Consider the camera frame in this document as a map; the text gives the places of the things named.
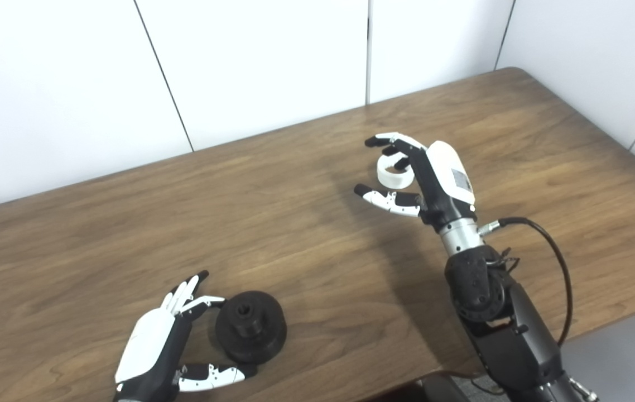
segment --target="black fingertip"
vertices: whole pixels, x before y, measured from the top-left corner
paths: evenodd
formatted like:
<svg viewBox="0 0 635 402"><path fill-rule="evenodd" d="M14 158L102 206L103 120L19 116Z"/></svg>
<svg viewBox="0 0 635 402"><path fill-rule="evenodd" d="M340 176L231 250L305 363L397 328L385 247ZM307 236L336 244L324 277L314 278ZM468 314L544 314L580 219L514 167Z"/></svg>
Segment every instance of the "black fingertip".
<svg viewBox="0 0 635 402"><path fill-rule="evenodd" d="M258 374L258 366L255 364L239 364L238 369L246 376L246 379Z"/></svg>
<svg viewBox="0 0 635 402"><path fill-rule="evenodd" d="M366 147L384 147L384 145L389 144L388 138L378 138L378 137L370 137L364 140L364 145Z"/></svg>
<svg viewBox="0 0 635 402"><path fill-rule="evenodd" d="M395 169L396 170L407 170L407 167L409 166L409 158L401 158L399 160L399 162L395 163Z"/></svg>
<svg viewBox="0 0 635 402"><path fill-rule="evenodd" d="M365 194L371 191L373 191L371 188L363 184L359 184L355 186L355 194L357 194L360 197L363 197Z"/></svg>
<svg viewBox="0 0 635 402"><path fill-rule="evenodd" d="M384 150L382 150L382 155L387 156L387 157L391 157L392 155L396 154L397 152L399 152L399 150L394 145L389 145L389 147L386 147L386 148L384 148Z"/></svg>
<svg viewBox="0 0 635 402"><path fill-rule="evenodd" d="M196 275L198 276L198 282L202 283L206 278L208 278L208 271L203 270Z"/></svg>

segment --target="white robotic hand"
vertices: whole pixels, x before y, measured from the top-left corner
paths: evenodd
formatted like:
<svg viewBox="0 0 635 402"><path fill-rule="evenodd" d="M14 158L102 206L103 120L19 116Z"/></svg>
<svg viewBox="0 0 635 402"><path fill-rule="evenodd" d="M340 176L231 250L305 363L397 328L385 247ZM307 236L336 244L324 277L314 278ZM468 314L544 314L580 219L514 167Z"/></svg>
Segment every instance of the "white robotic hand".
<svg viewBox="0 0 635 402"><path fill-rule="evenodd" d="M194 298L206 277L208 271L202 271L183 281L164 297L159 308L139 318L114 375L115 402L168 402L179 392L205 391L256 374L255 365L179 365L192 322L208 308L220 308L225 302L215 296Z"/></svg>
<svg viewBox="0 0 635 402"><path fill-rule="evenodd" d="M411 167L422 190L422 194L401 193L359 184L355 193L365 201L394 214L422 217L435 227L453 218L473 216L471 183L459 155L446 142L436 141L425 147L407 135L387 132L368 138L364 145L386 147L382 155L402 156L394 168L404 171Z"/></svg>

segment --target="white ring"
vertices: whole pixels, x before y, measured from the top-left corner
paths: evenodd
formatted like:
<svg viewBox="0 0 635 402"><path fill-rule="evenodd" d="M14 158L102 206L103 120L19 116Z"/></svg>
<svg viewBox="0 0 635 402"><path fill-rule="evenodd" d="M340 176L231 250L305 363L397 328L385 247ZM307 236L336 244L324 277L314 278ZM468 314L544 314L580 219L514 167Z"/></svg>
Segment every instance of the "white ring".
<svg viewBox="0 0 635 402"><path fill-rule="evenodd" d="M411 166L407 166L404 173L392 173L391 171L387 171L387 169L393 168L395 163L404 157L407 157L407 155L397 152L391 156L382 155L377 160L377 178L386 188L400 190L406 188L414 181L414 171L412 171Z"/></svg>

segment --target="wooden table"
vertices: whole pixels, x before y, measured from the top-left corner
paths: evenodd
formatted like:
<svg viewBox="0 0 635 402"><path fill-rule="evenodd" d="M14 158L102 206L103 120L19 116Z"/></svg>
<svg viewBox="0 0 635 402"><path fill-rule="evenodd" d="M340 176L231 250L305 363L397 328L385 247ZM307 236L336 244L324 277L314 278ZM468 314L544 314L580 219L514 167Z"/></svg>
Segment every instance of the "wooden table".
<svg viewBox="0 0 635 402"><path fill-rule="evenodd" d="M453 145L481 222L550 231L573 276L571 336L635 313L635 158L505 69L0 205L0 401L111 400L134 322L202 269L203 294L274 295L288 340L257 377L179 400L349 401L479 372L438 236L353 194L378 184L363 140L390 131ZM522 257L516 278L560 333L547 244L528 229L489 242ZM186 361L225 361L214 318Z"/></svg>

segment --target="black cylindrical object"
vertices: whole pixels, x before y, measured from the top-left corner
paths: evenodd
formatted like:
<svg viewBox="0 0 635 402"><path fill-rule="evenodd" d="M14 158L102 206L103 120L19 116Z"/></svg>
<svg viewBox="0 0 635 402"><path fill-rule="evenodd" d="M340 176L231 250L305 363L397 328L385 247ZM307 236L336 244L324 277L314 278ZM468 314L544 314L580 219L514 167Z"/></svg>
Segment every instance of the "black cylindrical object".
<svg viewBox="0 0 635 402"><path fill-rule="evenodd" d="M287 338L282 308L274 297L258 290L238 294L221 307L216 338L233 361L266 363Z"/></svg>

